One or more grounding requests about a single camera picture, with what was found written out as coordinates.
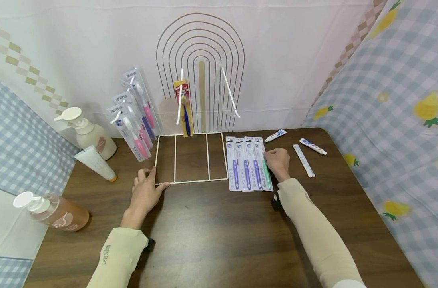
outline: white backdrop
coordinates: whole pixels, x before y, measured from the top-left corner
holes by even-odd
[[[175,119],[170,97],[180,66],[196,132],[298,127],[371,6],[372,0],[0,0],[0,79],[67,139],[70,128],[52,121],[67,106],[81,107],[119,136],[104,110],[124,91],[122,73],[135,66],[165,132]],[[241,119],[227,104],[220,66]]]

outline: toothbrush package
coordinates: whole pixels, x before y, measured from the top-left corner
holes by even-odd
[[[244,138],[235,138],[237,149],[238,171],[240,175],[240,187],[243,192],[252,191],[249,177],[249,164],[246,157],[246,144]]]
[[[191,109],[191,98],[189,92],[189,83],[187,80],[174,81],[174,94],[179,103],[181,101],[181,122],[184,137],[193,135],[193,118]]]
[[[273,191],[261,137],[225,137],[230,191]]]
[[[257,165],[259,167],[259,178],[262,183],[262,190],[264,191],[273,191],[273,185],[270,178],[269,170],[267,169],[267,164],[265,164],[264,160],[264,140],[262,137],[253,137],[254,142],[254,152],[257,161]]]
[[[139,162],[152,157],[152,154],[150,153],[143,136],[140,134],[141,131],[137,121],[133,117],[133,113],[131,113],[130,109],[128,109],[128,103],[124,102],[112,106],[107,109],[106,112],[109,120],[113,120],[117,114],[121,112],[121,115],[116,120],[114,125],[120,132],[121,136],[125,139],[126,143],[131,148],[131,151]]]
[[[227,172],[229,174],[229,190],[241,191],[240,176],[238,175],[238,158],[235,151],[235,137],[225,137],[225,149],[227,152]]]
[[[140,70],[135,68],[123,74],[121,80],[123,86],[129,89],[129,92],[134,96],[135,104],[141,111],[142,120],[152,139],[156,140],[156,136],[161,135],[161,127],[156,118],[155,110],[150,101],[149,93],[145,87]]]
[[[112,100],[116,105],[120,103],[125,104],[125,106],[128,108],[131,118],[136,124],[139,136],[144,140],[146,146],[151,149],[153,147],[151,138],[155,136],[151,127],[147,124],[147,121],[144,121],[144,111],[139,109],[137,102],[135,102],[134,96],[131,95],[129,89],[122,94],[112,97]]]

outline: pump dispenser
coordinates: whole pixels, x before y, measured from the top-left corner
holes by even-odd
[[[70,232],[82,229],[90,218],[88,210],[56,194],[23,192],[14,199],[13,206],[26,207],[34,221]]]
[[[109,159],[117,151],[117,145],[106,133],[104,128],[83,118],[79,107],[70,107],[62,112],[54,121],[64,120],[72,124],[77,133],[78,145],[85,149],[93,145],[104,160]]]

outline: forearm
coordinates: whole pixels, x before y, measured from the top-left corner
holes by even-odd
[[[141,230],[113,228],[87,288],[126,288],[149,240]]]
[[[279,197],[286,215],[297,228],[304,249],[325,288],[344,279],[362,283],[356,264],[345,243],[312,203],[303,186],[294,178],[279,183]]]

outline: hand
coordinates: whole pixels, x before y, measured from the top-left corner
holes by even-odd
[[[161,192],[169,186],[169,183],[162,183],[155,188],[155,174],[156,167],[153,167],[152,170],[141,169],[138,171],[137,177],[134,178],[131,203],[123,214],[120,227],[140,229],[146,215],[158,203]]]
[[[291,178],[288,173],[289,155],[286,149],[277,148],[264,152],[264,159],[279,183]]]

